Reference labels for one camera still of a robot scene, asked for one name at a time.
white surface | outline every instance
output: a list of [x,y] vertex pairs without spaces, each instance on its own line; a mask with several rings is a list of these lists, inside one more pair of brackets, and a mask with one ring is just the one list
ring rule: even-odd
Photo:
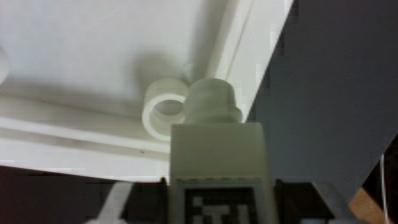
[[164,141],[171,141],[171,126],[175,123],[184,123],[185,115],[182,108],[177,108],[180,109],[177,113],[168,114],[168,111],[162,111],[159,106],[162,106],[162,104],[171,104],[166,106],[175,107],[177,105],[173,105],[171,102],[184,104],[187,95],[189,86],[180,79],[173,78],[159,79],[146,91],[143,123],[148,133]]
[[0,95],[0,128],[132,149],[169,152],[139,119]]
[[139,118],[150,83],[205,77],[226,1],[2,0],[0,92]]
[[0,164],[127,181],[169,175],[169,155],[0,128]]
[[214,77],[216,55],[246,119],[292,4],[230,1],[223,27],[228,0],[0,1],[0,94],[33,99],[0,95],[0,165],[118,180],[168,175],[153,151],[169,144],[141,122],[146,88],[161,77]]

dark background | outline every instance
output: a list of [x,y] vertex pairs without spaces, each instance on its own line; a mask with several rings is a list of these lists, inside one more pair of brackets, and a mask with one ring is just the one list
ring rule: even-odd
[[351,201],[398,133],[398,1],[299,0],[251,120],[274,176]]

white panel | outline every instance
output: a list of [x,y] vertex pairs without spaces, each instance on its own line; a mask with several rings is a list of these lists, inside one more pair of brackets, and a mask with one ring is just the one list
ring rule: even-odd
[[226,1],[2,0],[0,92],[139,117],[148,84],[205,77]]

white shelf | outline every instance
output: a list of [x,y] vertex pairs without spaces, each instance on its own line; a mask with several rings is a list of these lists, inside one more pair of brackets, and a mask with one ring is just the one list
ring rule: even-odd
[[162,77],[230,81],[248,117],[292,0],[6,0],[0,165],[143,180],[169,175],[145,92]]

white plastic part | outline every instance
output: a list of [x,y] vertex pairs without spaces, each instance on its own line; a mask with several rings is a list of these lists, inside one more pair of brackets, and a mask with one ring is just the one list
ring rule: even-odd
[[0,84],[4,83],[8,76],[9,76],[9,61],[0,48]]
[[171,223],[184,220],[185,189],[258,186],[260,223],[278,224],[269,151],[258,123],[173,126]]
[[182,104],[189,95],[189,86],[182,80],[164,78],[146,91],[143,123],[152,136],[171,140],[171,125],[185,120]]
[[230,83],[219,79],[198,81],[185,102],[185,123],[240,123],[242,112],[235,103]]

